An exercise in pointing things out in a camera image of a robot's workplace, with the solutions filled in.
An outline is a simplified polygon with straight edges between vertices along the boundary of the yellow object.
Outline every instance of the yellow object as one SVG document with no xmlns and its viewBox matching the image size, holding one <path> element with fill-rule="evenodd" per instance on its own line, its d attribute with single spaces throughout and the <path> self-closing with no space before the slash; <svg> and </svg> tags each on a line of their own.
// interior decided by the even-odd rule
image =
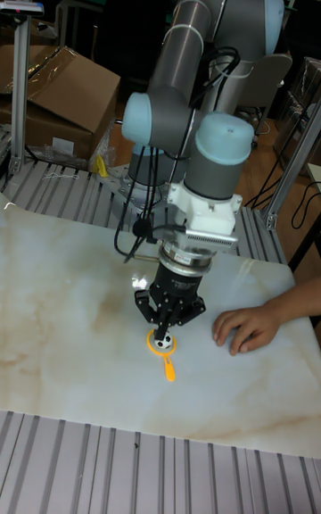
<svg viewBox="0 0 321 514">
<path fill-rule="evenodd" d="M 103 157 L 101 155 L 97 155 L 95 158 L 93 172 L 99 173 L 101 177 L 108 177 L 108 173 L 103 162 Z"/>
<path fill-rule="evenodd" d="M 160 355 L 163 358 L 164 365 L 165 365 L 165 375 L 166 375 L 167 380 L 175 381 L 175 370 L 174 370 L 171 360 L 169 359 L 169 355 L 171 355 L 176 350 L 176 339 L 173 336 L 173 347 L 169 352 L 160 353 L 157 350 L 155 350 L 155 348 L 152 347 L 152 345 L 151 345 L 150 338 L 151 338 L 153 331 L 154 330 L 151 329 L 151 331 L 148 332 L 148 334 L 147 334 L 147 337 L 146 337 L 147 345 L 150 348 L 151 352 L 156 353 L 156 355 Z"/>
</svg>

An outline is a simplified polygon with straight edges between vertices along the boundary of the human hand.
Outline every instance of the human hand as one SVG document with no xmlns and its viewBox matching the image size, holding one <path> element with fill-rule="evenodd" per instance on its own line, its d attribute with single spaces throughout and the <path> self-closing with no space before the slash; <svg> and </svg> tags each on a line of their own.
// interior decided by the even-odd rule
<svg viewBox="0 0 321 514">
<path fill-rule="evenodd" d="M 237 327 L 231 355 L 251 352 L 269 344 L 282 323 L 275 308 L 268 303 L 259 308 L 224 311 L 213 324 L 213 339 L 221 346 L 229 332 Z"/>
</svg>

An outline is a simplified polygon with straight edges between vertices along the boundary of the black cable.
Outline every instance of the black cable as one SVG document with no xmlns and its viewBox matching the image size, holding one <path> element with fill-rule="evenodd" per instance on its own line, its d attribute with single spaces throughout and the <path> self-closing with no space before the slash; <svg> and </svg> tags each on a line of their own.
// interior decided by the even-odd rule
<svg viewBox="0 0 321 514">
<path fill-rule="evenodd" d="M 25 145 L 25 150 L 30 155 L 30 157 L 32 157 L 32 159 L 34 159 L 36 162 L 38 161 L 38 158 L 35 156 L 33 151 L 31 151 L 31 149 L 27 145 Z"/>
<path fill-rule="evenodd" d="M 143 155 L 144 155 L 144 147 L 142 148 L 142 151 L 141 151 L 141 153 L 139 155 L 139 159 L 138 159 L 138 163 L 137 163 L 136 171 L 135 171 L 135 176 L 133 177 L 132 184 L 131 184 L 129 192 L 128 192 L 128 198 L 127 198 L 127 200 L 125 202 L 123 211 L 121 213 L 121 216 L 120 216 L 120 219 L 119 219 L 119 224 L 118 224 L 118 226 L 116 228 L 115 237 L 114 237 L 114 247 L 115 247 L 115 250 L 119 254 L 121 254 L 122 256 L 126 256 L 126 257 L 128 256 L 128 253 L 124 253 L 122 250 L 120 250 L 120 248 L 118 246 L 118 238 L 119 238 L 119 232 L 122 229 L 122 226 L 123 226 L 123 223 L 124 223 L 124 220 L 125 220 L 125 217 L 126 217 L 126 213 L 128 211 L 128 205 L 129 205 L 129 201 L 131 199 L 131 195 L 133 194 L 133 191 L 134 191 L 134 188 L 135 188 L 135 184 L 136 184 L 136 180 L 137 180 L 137 175 L 138 175 L 138 171 L 140 169 L 141 163 L 142 163 Z"/>
<path fill-rule="evenodd" d="M 226 77 L 226 76 L 224 76 L 224 78 L 222 78 L 222 79 L 221 79 L 221 82 L 220 82 L 220 84 L 219 84 L 219 86 L 218 86 L 218 93 L 217 93 L 216 100 L 215 100 L 215 103 L 214 103 L 214 108 L 213 108 L 213 110 L 214 110 L 214 111 L 215 111 L 215 110 L 217 109 L 217 107 L 218 107 L 218 100 L 219 100 L 220 95 L 221 95 L 221 93 L 222 93 L 222 91 L 223 91 L 223 87 L 224 87 L 224 85 L 226 84 L 226 80 L 227 80 L 227 77 Z"/>
<path fill-rule="evenodd" d="M 267 193 L 268 191 L 270 191 L 270 189 L 273 189 L 273 187 L 275 187 L 277 185 L 277 183 L 282 179 L 282 175 L 281 177 L 278 178 L 278 180 L 273 183 L 272 185 L 270 185 L 269 187 L 267 187 L 267 189 L 264 189 L 264 191 L 262 191 L 262 195 Z M 250 199 L 250 201 L 248 201 L 247 203 L 245 203 L 244 207 L 248 207 L 249 204 L 251 204 L 253 201 L 255 201 L 255 199 L 257 198 L 257 195 L 256 196 L 253 196 L 252 199 Z"/>
<path fill-rule="evenodd" d="M 282 158 L 282 155 L 284 154 L 284 151 L 286 149 L 286 147 L 289 145 L 290 141 L 292 140 L 292 137 L 297 129 L 297 127 L 299 127 L 300 123 L 302 122 L 303 118 L 306 116 L 306 109 L 303 110 L 302 114 L 300 115 L 299 117 L 299 120 L 294 123 L 293 127 L 292 127 L 292 131 L 290 133 L 290 136 L 286 139 L 285 143 L 284 143 L 284 146 L 282 147 L 281 151 L 280 151 L 280 154 L 277 156 L 277 159 L 276 159 L 276 162 L 275 164 L 273 165 L 271 171 L 269 172 L 269 174 L 267 175 L 267 178 L 266 180 L 264 181 L 261 189 L 259 190 L 258 194 L 254 197 L 254 199 L 251 199 L 252 201 L 254 200 L 254 203 L 253 205 L 251 206 L 251 209 L 253 210 L 256 206 L 257 206 L 257 201 L 259 200 L 259 198 L 263 195 L 264 193 L 264 189 L 265 187 L 267 186 L 268 184 L 268 181 L 271 179 L 273 173 L 275 172 L 276 170 L 276 167 L 278 165 L 278 163 L 281 161 L 281 158 Z"/>
<path fill-rule="evenodd" d="M 191 122 L 192 122 L 192 119 L 193 119 L 193 114 L 194 114 L 194 112 L 192 110 L 191 113 L 190 113 L 189 120 L 188 120 L 187 125 L 186 125 L 186 129 L 185 129 L 185 133 L 184 133 L 184 136 L 183 136 L 183 140 L 182 140 L 181 146 L 179 147 L 179 150 L 178 150 L 178 153 L 177 153 L 177 158 L 175 159 L 173 170 L 170 173 L 169 182 L 171 182 L 171 180 L 174 178 L 174 175 L 176 173 L 177 164 L 180 161 L 180 156 L 181 156 L 181 153 L 182 153 L 182 151 L 184 149 L 184 145 L 185 145 L 185 141 L 186 141 L 186 138 L 187 138 L 187 135 L 188 135 L 188 132 L 189 132 L 189 128 L 191 127 Z"/>
<path fill-rule="evenodd" d="M 191 102 L 191 107 L 195 107 L 195 105 L 197 104 L 197 102 L 202 99 L 205 94 L 207 94 L 214 86 L 217 82 L 219 82 L 220 80 L 222 79 L 222 76 L 219 75 L 217 77 L 215 77 L 211 82 L 209 82 L 206 87 L 192 100 Z"/>
<path fill-rule="evenodd" d="M 160 151 L 159 151 L 159 149 L 156 149 L 156 152 L 155 152 L 155 167 L 153 169 L 152 198 L 151 198 L 151 202 L 150 202 L 150 205 L 149 205 L 149 208 L 148 208 L 147 219 L 150 218 L 150 216 L 152 214 L 152 207 L 155 205 L 154 200 L 155 200 L 155 193 L 156 193 L 156 188 L 157 188 L 159 156 L 160 156 Z"/>
<path fill-rule="evenodd" d="M 186 159 L 189 159 L 189 157 L 178 157 L 174 155 L 173 153 L 169 153 L 168 151 L 164 151 L 166 157 L 171 159 L 172 161 L 186 161 Z"/>
<path fill-rule="evenodd" d="M 153 167 L 152 166 L 152 158 L 153 158 L 153 148 L 151 148 L 151 154 L 150 154 L 150 169 L 149 169 L 149 175 L 148 175 L 148 187 L 147 187 L 147 192 L 149 193 L 150 191 L 150 188 L 151 188 L 151 177 L 152 177 L 152 171 L 153 171 L 153 180 L 152 180 L 152 197 L 151 197 L 151 200 L 150 202 L 148 203 L 148 200 L 149 200 L 149 197 L 147 198 L 146 196 L 146 200 L 145 200 L 145 206 L 144 206 L 144 212 L 143 212 L 143 217 L 142 219 L 144 220 L 144 224 L 141 223 L 141 226 L 138 228 L 138 230 L 145 230 L 145 235 L 139 235 L 130 252 L 127 254 L 126 258 L 125 258 L 125 263 L 129 262 L 135 255 L 135 252 L 138 250 L 138 248 L 140 247 L 140 245 L 143 243 L 143 241 L 148 237 L 149 235 L 149 227 L 152 226 L 152 223 L 150 222 L 150 218 L 151 218 L 151 215 L 152 215 L 152 207 L 155 205 L 155 193 L 156 193 L 156 188 L 157 188 L 157 175 L 158 175 L 158 165 L 159 165 L 159 150 L 156 149 L 156 154 L 155 154 L 155 166 Z"/>
<path fill-rule="evenodd" d="M 232 46 L 226 46 L 226 47 L 223 47 L 223 48 L 214 48 L 214 50 L 211 50 L 210 52 L 208 52 L 207 54 L 205 54 L 202 58 L 202 63 L 206 62 L 206 61 L 213 61 L 213 60 L 216 60 L 217 58 L 219 58 L 220 56 L 224 56 L 224 55 L 232 55 L 233 56 L 233 60 L 227 65 L 227 67 L 225 68 L 225 73 L 230 75 L 232 73 L 232 71 L 236 68 L 236 66 L 239 64 L 239 62 L 241 61 L 241 58 L 236 50 L 236 48 L 233 48 Z M 210 90 L 213 88 L 213 86 L 215 86 L 215 84 L 219 81 L 223 81 L 222 79 L 222 76 L 217 76 L 215 77 L 212 81 L 210 81 L 206 87 L 192 100 L 191 102 L 191 107 L 194 108 L 195 104 Z"/>
<path fill-rule="evenodd" d="M 145 199 L 145 205 L 143 210 L 143 219 L 146 216 L 146 213 L 148 211 L 149 207 L 149 196 L 151 192 L 151 181 L 152 181 L 152 157 L 153 157 L 153 147 L 150 147 L 150 160 L 149 160 L 149 167 L 148 167 L 148 179 L 147 179 L 147 190 L 146 190 L 146 199 Z"/>
<path fill-rule="evenodd" d="M 294 219 L 295 219 L 295 217 L 297 216 L 297 214 L 298 214 L 298 212 L 299 212 L 299 210 L 300 210 L 301 206 L 302 206 L 302 205 L 303 205 L 303 203 L 304 203 L 304 199 L 306 198 L 306 195 L 307 195 L 307 192 L 308 192 L 309 188 L 310 188 L 310 187 L 312 187 L 313 185 L 319 185 L 320 183 L 321 183 L 321 181 L 313 181 L 312 183 L 309 183 L 309 184 L 306 186 L 306 189 L 305 189 L 305 191 L 304 191 L 304 193 L 303 193 L 303 197 L 302 197 L 302 198 L 301 198 L 301 200 L 300 200 L 300 204 L 299 204 L 298 208 L 296 209 L 296 211 L 295 211 L 295 213 L 293 214 L 292 219 L 291 219 L 291 225 L 292 225 L 292 228 L 294 228 L 294 230 L 299 230 L 299 228 L 301 228 L 301 226 L 302 226 L 303 222 L 304 222 L 304 221 L 305 221 L 305 219 L 306 219 L 307 212 L 308 212 L 308 207 L 309 207 L 309 204 L 310 204 L 310 202 L 312 201 L 312 199 L 314 199 L 314 198 L 315 198 L 315 196 L 320 196 L 320 194 L 317 192 L 315 195 L 312 195 L 312 196 L 309 198 L 309 200 L 308 200 L 308 202 L 307 202 L 307 204 L 306 204 L 306 206 L 305 206 L 305 209 L 304 209 L 304 213 L 303 213 L 302 221 L 300 222 L 300 225 L 298 225 L 297 227 L 295 227 L 295 226 L 294 226 Z"/>
<path fill-rule="evenodd" d="M 186 231 L 186 227 L 184 225 L 159 225 L 158 227 L 154 227 L 154 228 L 151 228 L 148 232 L 146 232 L 146 234 L 144 236 L 140 236 L 140 242 L 135 242 L 132 250 L 130 251 L 130 253 L 127 255 L 127 257 L 125 258 L 124 262 L 125 264 L 127 264 L 127 262 L 129 262 L 134 254 L 137 252 L 138 248 L 143 244 L 143 242 L 146 240 L 146 238 L 148 236 L 152 236 L 153 233 L 155 232 L 155 230 L 160 230 L 161 228 L 163 229 L 166 229 L 166 230 L 176 230 L 178 232 L 185 232 Z"/>
</svg>

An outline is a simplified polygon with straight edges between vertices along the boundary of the white label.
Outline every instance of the white label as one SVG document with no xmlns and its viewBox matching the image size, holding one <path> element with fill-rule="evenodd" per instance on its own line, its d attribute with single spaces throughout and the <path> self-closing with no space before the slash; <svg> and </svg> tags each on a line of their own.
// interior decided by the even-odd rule
<svg viewBox="0 0 321 514">
<path fill-rule="evenodd" d="M 181 264 L 185 264 L 186 266 L 191 264 L 191 259 L 188 258 L 188 256 L 183 256 L 182 254 L 175 253 L 174 260 Z"/>
<path fill-rule="evenodd" d="M 66 155 L 73 155 L 74 143 L 72 141 L 67 141 L 67 139 L 60 139 L 58 137 L 53 137 L 53 147 L 54 149 L 58 149 L 62 153 L 66 153 Z"/>
</svg>

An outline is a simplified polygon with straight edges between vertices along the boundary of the finger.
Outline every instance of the finger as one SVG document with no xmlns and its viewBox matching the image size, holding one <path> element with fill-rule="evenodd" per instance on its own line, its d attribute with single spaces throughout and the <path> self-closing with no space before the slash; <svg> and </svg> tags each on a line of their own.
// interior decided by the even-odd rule
<svg viewBox="0 0 321 514">
<path fill-rule="evenodd" d="M 242 346 L 243 342 L 246 340 L 247 337 L 249 337 L 253 332 L 255 331 L 255 328 L 250 323 L 244 323 L 239 329 L 237 330 L 233 342 L 231 344 L 231 355 L 235 355 L 240 347 Z"/>
<path fill-rule="evenodd" d="M 241 312 L 233 312 L 222 324 L 218 333 L 218 345 L 223 345 L 226 341 L 228 334 L 234 327 L 239 327 L 244 323 L 244 315 Z"/>
<path fill-rule="evenodd" d="M 241 353 L 253 352 L 254 350 L 263 347 L 263 345 L 268 345 L 272 342 L 274 336 L 276 334 L 270 334 L 268 332 L 257 332 L 253 334 L 253 336 L 244 342 L 240 347 Z"/>
<path fill-rule="evenodd" d="M 218 318 L 216 318 L 213 326 L 212 326 L 212 332 L 213 332 L 213 339 L 214 341 L 216 342 L 217 339 L 218 339 L 218 335 L 219 335 L 219 330 L 221 329 L 221 327 L 223 326 L 224 322 L 226 321 L 227 318 L 229 318 L 229 316 L 232 314 L 233 312 L 232 311 L 223 311 L 219 316 Z"/>
</svg>

